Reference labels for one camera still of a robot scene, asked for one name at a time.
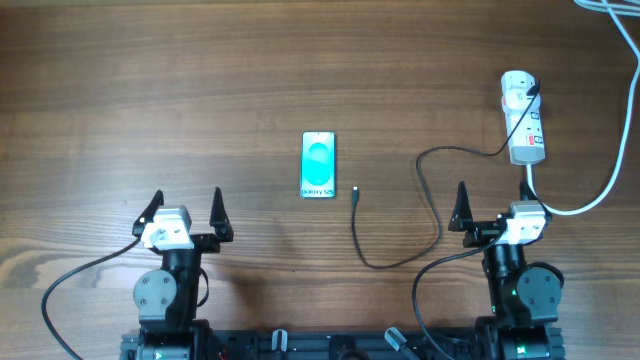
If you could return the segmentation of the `white power strip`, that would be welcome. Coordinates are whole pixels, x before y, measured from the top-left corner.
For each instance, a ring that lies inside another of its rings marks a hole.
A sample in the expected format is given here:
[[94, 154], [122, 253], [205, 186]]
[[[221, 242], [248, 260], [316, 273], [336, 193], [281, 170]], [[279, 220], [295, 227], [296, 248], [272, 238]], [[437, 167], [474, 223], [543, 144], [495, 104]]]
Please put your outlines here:
[[[531, 74], [521, 70], [511, 70], [505, 72], [501, 77], [502, 96], [508, 89], [529, 89], [534, 85], [539, 89], [541, 100], [539, 83]], [[545, 159], [540, 107], [537, 110], [524, 113], [506, 114], [503, 111], [510, 162], [514, 165], [533, 165]]]

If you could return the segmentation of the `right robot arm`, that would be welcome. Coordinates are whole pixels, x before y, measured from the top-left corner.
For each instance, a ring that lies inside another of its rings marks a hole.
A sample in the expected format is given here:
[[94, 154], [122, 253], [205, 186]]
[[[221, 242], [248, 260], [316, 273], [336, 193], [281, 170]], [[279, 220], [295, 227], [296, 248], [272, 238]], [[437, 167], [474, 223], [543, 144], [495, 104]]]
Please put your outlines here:
[[488, 281], [493, 314], [475, 323], [479, 359], [564, 359], [558, 320], [564, 276], [545, 263], [529, 263], [525, 247], [543, 237], [552, 214], [523, 182], [520, 199], [491, 221], [473, 219], [466, 185], [458, 185], [456, 203], [448, 225], [463, 232], [463, 246], [483, 253], [482, 268]]

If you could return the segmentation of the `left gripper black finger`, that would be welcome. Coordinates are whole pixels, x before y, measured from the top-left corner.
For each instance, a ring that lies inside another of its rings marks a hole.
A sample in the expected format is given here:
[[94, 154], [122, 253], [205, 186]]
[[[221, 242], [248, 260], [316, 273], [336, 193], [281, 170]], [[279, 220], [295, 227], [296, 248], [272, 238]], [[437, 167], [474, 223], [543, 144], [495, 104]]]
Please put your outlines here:
[[209, 226], [214, 229], [220, 242], [233, 241], [234, 230], [227, 215], [222, 191], [219, 187], [216, 187], [214, 191]]
[[164, 194], [161, 190], [157, 190], [148, 206], [133, 223], [132, 235], [134, 237], [140, 237], [143, 234], [146, 225], [153, 222], [155, 213], [163, 204]]

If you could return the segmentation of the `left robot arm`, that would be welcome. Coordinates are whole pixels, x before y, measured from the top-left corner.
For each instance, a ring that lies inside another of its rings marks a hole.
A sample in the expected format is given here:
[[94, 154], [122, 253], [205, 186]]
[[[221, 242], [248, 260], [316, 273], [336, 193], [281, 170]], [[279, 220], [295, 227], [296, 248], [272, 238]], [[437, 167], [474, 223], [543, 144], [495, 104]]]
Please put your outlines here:
[[196, 318], [208, 300], [199, 296], [199, 281], [207, 280], [201, 266], [204, 254], [215, 254], [231, 242], [234, 231], [220, 188], [212, 200], [212, 233], [192, 234], [191, 217], [183, 206], [167, 206], [157, 191], [134, 222], [132, 234], [143, 246], [162, 257], [161, 267], [144, 273], [136, 282], [133, 300], [138, 308], [139, 333], [123, 338], [122, 359], [225, 359], [225, 346], [209, 322]]

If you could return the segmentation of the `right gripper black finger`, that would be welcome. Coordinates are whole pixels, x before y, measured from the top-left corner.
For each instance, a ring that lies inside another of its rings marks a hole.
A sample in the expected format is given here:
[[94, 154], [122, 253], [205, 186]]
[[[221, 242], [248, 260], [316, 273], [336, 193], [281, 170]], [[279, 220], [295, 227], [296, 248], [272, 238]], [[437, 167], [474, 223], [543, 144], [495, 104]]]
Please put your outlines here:
[[458, 184], [455, 206], [448, 225], [451, 232], [463, 232], [474, 227], [473, 215], [469, 203], [466, 184], [461, 181]]
[[542, 209], [544, 210], [545, 217], [546, 218], [551, 218], [552, 217], [552, 213], [543, 204], [543, 202], [534, 194], [534, 191], [529, 186], [529, 184], [528, 184], [528, 182], [526, 180], [522, 180], [520, 182], [519, 191], [520, 191], [520, 199], [522, 201], [535, 201], [535, 202], [537, 202], [542, 207]]

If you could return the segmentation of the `turquoise screen smartphone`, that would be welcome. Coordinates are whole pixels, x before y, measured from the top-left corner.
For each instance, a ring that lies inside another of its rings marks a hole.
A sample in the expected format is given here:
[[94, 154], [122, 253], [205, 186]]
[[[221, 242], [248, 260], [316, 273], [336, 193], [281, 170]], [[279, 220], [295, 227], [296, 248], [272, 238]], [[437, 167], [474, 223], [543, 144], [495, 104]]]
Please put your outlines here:
[[334, 198], [336, 195], [336, 136], [334, 132], [302, 134], [300, 196]]

